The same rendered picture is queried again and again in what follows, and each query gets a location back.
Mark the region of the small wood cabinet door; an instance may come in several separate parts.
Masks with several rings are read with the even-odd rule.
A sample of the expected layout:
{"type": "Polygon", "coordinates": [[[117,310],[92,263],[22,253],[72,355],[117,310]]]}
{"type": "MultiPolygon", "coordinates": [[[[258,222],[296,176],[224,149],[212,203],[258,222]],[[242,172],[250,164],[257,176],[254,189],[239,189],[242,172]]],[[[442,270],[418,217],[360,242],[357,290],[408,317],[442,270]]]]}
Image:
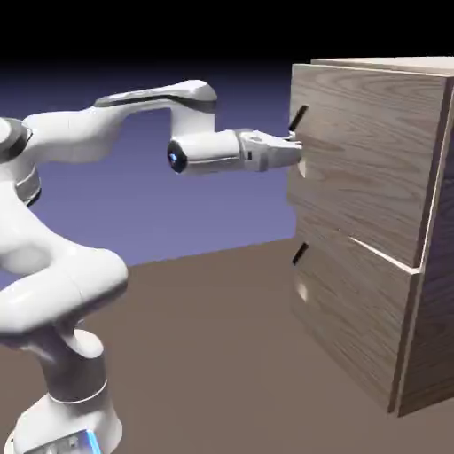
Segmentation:
{"type": "Polygon", "coordinates": [[[385,411],[395,409],[402,344],[421,271],[348,234],[296,216],[307,289],[294,310],[328,355],[385,411]]]}

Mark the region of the large wood cabinet door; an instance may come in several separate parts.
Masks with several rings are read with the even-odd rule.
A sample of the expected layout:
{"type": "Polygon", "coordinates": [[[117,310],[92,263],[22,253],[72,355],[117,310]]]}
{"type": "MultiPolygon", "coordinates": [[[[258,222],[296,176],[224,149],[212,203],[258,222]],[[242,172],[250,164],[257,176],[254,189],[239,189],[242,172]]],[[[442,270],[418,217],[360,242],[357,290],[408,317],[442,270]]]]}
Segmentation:
{"type": "Polygon", "coordinates": [[[419,265],[452,80],[441,74],[297,65],[291,107],[303,162],[288,195],[304,214],[419,265]]]}

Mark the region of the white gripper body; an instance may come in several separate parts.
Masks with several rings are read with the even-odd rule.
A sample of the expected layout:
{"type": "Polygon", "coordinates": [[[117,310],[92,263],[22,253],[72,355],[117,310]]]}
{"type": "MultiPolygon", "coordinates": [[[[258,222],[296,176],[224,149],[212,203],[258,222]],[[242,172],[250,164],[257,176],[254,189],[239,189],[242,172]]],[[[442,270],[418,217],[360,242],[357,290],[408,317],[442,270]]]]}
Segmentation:
{"type": "Polygon", "coordinates": [[[262,170],[290,167],[300,162],[302,143],[290,138],[267,136],[262,170]]]}

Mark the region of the light wood cabinet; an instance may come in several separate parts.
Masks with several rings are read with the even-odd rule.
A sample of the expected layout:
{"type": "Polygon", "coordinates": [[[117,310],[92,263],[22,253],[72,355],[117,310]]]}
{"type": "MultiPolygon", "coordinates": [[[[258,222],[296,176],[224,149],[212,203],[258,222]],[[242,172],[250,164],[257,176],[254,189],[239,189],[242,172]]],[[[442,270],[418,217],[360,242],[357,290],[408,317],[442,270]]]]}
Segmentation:
{"type": "MultiPolygon", "coordinates": [[[[441,74],[452,80],[449,111],[430,195],[428,221],[402,344],[403,361],[393,413],[403,416],[454,397],[454,58],[314,59],[308,64],[441,74]]],[[[290,200],[296,215],[304,214],[290,200]]]]}

